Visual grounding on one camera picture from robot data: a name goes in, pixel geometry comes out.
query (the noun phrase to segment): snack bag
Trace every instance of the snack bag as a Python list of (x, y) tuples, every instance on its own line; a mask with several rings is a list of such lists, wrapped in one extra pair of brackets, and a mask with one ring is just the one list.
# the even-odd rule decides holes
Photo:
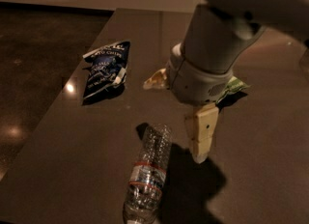
[(120, 87), (126, 81), (126, 65), (130, 42), (115, 42), (83, 55), (91, 63), (84, 100)]

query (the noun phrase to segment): empty bottle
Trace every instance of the empty bottle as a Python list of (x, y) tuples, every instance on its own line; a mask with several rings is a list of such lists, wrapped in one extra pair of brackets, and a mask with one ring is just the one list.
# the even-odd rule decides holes
[(123, 217), (126, 224), (155, 221), (166, 178), (171, 151), (171, 129), (167, 125), (148, 126), (143, 148), (128, 183)]

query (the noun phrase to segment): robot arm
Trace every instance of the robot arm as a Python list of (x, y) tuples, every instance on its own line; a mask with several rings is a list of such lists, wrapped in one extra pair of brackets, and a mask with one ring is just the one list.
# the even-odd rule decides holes
[(240, 53), (271, 26), (309, 43), (309, 0), (207, 0), (198, 5), (167, 64), (169, 86), (180, 102), (216, 101)]

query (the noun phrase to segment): brown tile floor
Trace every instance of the brown tile floor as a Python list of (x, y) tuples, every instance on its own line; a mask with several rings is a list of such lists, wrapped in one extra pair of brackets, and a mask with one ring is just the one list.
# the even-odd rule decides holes
[(0, 180), (111, 12), (0, 4)]

